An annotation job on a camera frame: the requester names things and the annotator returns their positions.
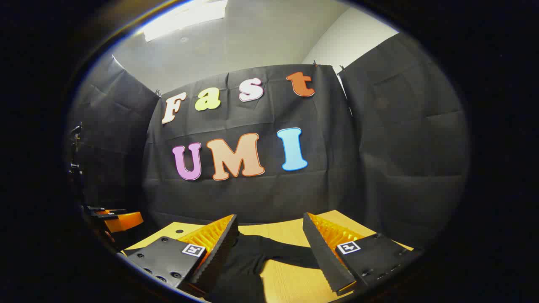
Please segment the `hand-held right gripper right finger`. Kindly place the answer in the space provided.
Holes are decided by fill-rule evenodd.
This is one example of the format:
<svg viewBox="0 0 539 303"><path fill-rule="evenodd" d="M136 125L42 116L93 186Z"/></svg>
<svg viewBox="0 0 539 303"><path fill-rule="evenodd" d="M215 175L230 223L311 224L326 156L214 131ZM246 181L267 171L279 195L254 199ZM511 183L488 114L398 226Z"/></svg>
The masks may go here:
<svg viewBox="0 0 539 303"><path fill-rule="evenodd" d="M389 237L363 236L312 213L304 213L303 232L331 291L364 293L397 276L422 255Z"/></svg>

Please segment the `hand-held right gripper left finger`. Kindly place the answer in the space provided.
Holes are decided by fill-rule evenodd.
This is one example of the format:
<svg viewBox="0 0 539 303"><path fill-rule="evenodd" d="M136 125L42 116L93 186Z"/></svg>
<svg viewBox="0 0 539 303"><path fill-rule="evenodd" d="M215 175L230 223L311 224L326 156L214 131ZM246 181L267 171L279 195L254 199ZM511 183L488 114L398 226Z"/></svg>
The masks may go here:
<svg viewBox="0 0 539 303"><path fill-rule="evenodd" d="M181 237L160 235L120 260L166 292L204 297L212 291L236 242L237 216L228 215Z"/></svg>

